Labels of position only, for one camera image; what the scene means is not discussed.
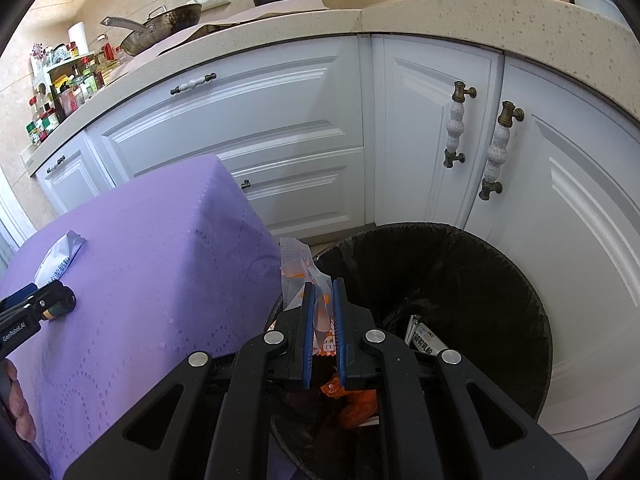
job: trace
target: human hand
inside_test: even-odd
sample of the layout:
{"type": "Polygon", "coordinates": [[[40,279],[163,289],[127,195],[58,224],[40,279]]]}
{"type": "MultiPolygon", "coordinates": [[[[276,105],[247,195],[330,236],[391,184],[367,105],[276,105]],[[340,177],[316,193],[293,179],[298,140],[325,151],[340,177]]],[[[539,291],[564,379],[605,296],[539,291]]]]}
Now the human hand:
{"type": "Polygon", "coordinates": [[[15,417],[15,432],[18,436],[33,443],[36,440],[36,424],[29,413],[29,405],[24,399],[22,388],[18,382],[18,370],[9,359],[4,360],[6,373],[11,379],[11,392],[9,393],[9,411],[15,417]]]}

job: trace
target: metal screw cap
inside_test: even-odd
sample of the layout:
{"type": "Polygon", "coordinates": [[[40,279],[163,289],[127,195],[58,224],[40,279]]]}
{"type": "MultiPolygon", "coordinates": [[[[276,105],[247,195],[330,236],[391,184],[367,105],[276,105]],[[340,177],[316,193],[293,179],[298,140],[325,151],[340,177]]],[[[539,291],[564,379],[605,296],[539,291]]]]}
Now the metal screw cap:
{"type": "Polygon", "coordinates": [[[442,353],[442,360],[450,365],[457,365],[462,361],[462,355],[460,355],[460,352],[447,349],[442,353]]]}
{"type": "Polygon", "coordinates": [[[385,340],[385,333],[377,328],[369,330],[365,336],[370,343],[382,343],[385,340]]]}
{"type": "Polygon", "coordinates": [[[189,356],[189,364],[193,367],[204,366],[208,360],[209,356],[204,352],[194,352],[189,356]]]}
{"type": "Polygon", "coordinates": [[[264,335],[264,342],[267,345],[277,345],[284,341],[284,334],[277,330],[271,330],[264,335]]]}

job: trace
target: orange plastic bag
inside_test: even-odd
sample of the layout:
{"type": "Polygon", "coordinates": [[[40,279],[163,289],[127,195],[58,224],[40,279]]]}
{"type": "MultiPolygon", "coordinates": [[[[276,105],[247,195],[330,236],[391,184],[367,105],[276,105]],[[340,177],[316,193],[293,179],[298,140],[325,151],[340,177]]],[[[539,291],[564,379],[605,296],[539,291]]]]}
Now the orange plastic bag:
{"type": "Polygon", "coordinates": [[[353,430],[374,415],[378,410],[378,398],[375,390],[356,390],[348,392],[340,386],[337,374],[331,380],[320,387],[327,397],[338,399],[349,396],[349,404],[338,413],[338,423],[345,430],[353,430]]]}

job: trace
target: cabinet door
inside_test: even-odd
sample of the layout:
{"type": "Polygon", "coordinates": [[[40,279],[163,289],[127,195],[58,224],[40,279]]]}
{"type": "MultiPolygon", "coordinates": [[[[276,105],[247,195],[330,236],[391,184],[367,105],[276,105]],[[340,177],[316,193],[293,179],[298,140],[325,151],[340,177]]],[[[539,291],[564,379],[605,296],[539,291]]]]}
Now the cabinet door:
{"type": "Polygon", "coordinates": [[[443,222],[463,227],[494,129],[502,57],[461,44],[374,38],[376,224],[443,222]],[[459,153],[445,168],[454,82],[478,91],[466,98],[459,153]]]}
{"type": "Polygon", "coordinates": [[[213,61],[149,88],[87,131],[116,184],[201,153],[215,153],[236,171],[362,146],[357,38],[287,43],[213,61]],[[216,78],[172,94],[210,73],[216,78]]]}
{"type": "MultiPolygon", "coordinates": [[[[477,199],[466,229],[513,260],[540,295],[554,349],[540,423],[575,443],[573,431],[640,405],[640,133],[521,61],[506,63],[502,97],[526,116],[511,129],[503,192],[477,199]]],[[[572,452],[583,463],[592,453],[572,452]]]]}
{"type": "Polygon", "coordinates": [[[284,160],[233,176],[276,238],[364,225],[362,148],[284,160]]]}
{"type": "Polygon", "coordinates": [[[36,172],[36,178],[59,214],[114,187],[83,132],[57,150],[36,172]]]}

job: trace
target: countertop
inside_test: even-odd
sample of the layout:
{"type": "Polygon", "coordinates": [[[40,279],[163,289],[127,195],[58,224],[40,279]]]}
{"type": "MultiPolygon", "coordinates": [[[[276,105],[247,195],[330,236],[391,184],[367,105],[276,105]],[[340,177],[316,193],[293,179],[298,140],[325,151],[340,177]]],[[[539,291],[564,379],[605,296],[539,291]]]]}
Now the countertop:
{"type": "Polygon", "coordinates": [[[194,66],[281,41],[336,34],[415,34],[468,41],[542,63],[640,121],[640,44],[628,28],[558,0],[390,0],[245,23],[162,54],[105,87],[27,161],[35,171],[85,126],[124,100],[194,66]]]}

